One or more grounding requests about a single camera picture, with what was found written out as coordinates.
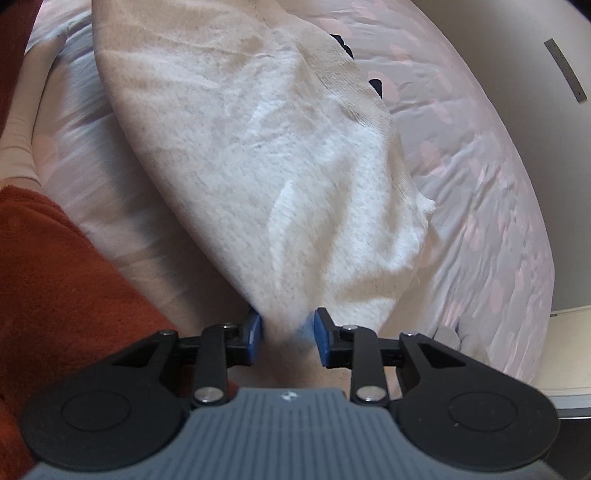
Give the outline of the light grey printed sweatshirt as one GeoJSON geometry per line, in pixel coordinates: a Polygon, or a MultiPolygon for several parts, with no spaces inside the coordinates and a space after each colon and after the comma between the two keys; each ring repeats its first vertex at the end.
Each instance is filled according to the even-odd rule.
{"type": "Polygon", "coordinates": [[[390,112],[334,37],[276,1],[96,1],[95,60],[143,169],[263,317],[239,380],[343,387],[311,312],[380,329],[412,282],[434,203],[390,112]]]}

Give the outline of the beige fleece garment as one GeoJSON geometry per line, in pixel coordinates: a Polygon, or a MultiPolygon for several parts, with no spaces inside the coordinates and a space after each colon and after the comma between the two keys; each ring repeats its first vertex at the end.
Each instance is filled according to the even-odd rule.
{"type": "Polygon", "coordinates": [[[449,326],[440,326],[433,339],[485,365],[490,364],[485,345],[473,329],[464,328],[457,331],[449,326]]]}

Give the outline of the white room door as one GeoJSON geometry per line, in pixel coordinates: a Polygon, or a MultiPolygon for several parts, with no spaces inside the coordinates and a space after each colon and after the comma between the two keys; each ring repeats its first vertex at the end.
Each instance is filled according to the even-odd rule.
{"type": "Polygon", "coordinates": [[[565,420],[590,419],[590,306],[551,315],[534,386],[565,420]]]}

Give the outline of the red sleeve of operator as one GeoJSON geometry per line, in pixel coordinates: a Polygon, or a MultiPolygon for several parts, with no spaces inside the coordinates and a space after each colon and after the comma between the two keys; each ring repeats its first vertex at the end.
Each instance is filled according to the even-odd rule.
{"type": "MultiPolygon", "coordinates": [[[[1,5],[1,136],[27,52],[48,42],[55,60],[68,37],[59,30],[31,43],[39,8],[1,5]]],[[[32,395],[168,327],[42,190],[1,187],[2,477],[34,465],[19,429],[32,395]]]]}

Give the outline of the pink polka dot bedsheet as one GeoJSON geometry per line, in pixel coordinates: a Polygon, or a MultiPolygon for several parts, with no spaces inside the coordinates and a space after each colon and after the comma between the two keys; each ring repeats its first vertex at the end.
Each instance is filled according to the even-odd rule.
{"type": "MultiPolygon", "coordinates": [[[[520,155],[480,84],[410,1],[287,1],[342,37],[381,80],[415,184],[436,203],[416,278],[383,334],[473,329],[490,365],[531,381],[544,345],[554,263],[520,155]]],[[[35,125],[48,196],[165,317],[188,334],[235,319],[245,300],[180,226],[132,154],[102,89],[90,5],[46,1],[31,34],[67,27],[35,125]]]]}

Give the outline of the cream white garment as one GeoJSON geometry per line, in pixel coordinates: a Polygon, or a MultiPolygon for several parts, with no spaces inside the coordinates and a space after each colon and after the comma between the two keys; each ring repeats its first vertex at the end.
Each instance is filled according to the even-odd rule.
{"type": "Polygon", "coordinates": [[[55,54],[48,42],[25,55],[1,136],[1,187],[42,190],[33,160],[32,136],[39,103],[55,54]]]}

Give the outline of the grey wall switch panel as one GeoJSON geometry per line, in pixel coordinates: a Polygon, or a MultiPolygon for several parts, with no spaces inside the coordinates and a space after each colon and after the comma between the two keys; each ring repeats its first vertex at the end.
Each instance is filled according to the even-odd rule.
{"type": "Polygon", "coordinates": [[[544,45],[558,66],[576,101],[578,103],[586,102],[588,100],[587,94],[556,41],[553,38],[550,38],[544,42],[544,45]]]}

